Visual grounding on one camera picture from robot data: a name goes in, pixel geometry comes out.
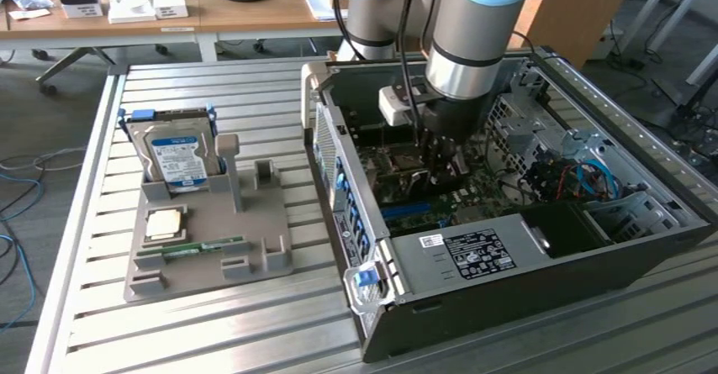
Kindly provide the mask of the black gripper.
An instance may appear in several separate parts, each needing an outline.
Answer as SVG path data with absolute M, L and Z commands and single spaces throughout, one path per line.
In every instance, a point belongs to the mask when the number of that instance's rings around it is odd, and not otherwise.
M 495 96 L 485 94 L 468 100 L 440 97 L 425 103 L 421 122 L 440 139 L 464 145 L 485 119 Z

